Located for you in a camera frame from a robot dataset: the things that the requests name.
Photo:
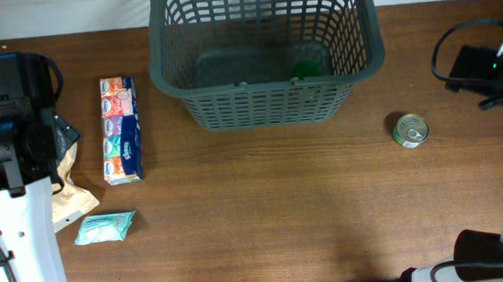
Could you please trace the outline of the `glass jar green lid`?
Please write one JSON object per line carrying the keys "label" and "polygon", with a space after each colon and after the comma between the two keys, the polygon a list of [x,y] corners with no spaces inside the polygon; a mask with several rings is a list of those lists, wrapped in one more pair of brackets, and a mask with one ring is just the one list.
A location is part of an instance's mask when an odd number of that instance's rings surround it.
{"label": "glass jar green lid", "polygon": [[312,60],[301,61],[293,67],[293,76],[297,79],[320,77],[322,74],[321,64]]}

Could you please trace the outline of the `grey plastic shopping basket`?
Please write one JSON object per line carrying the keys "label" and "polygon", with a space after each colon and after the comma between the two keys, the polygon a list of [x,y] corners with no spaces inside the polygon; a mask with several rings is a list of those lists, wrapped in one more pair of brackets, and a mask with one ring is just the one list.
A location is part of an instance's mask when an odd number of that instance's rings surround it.
{"label": "grey plastic shopping basket", "polygon": [[[323,122],[385,60],[373,0],[151,0],[150,9],[150,77],[211,131]],[[295,78],[307,60],[323,74]]]}

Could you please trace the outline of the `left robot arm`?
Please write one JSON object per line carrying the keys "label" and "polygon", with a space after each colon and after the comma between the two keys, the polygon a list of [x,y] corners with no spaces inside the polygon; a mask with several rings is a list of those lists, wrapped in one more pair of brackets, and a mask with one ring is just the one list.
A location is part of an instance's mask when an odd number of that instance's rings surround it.
{"label": "left robot arm", "polygon": [[52,221],[63,85],[51,59],[0,55],[0,282],[67,282]]}

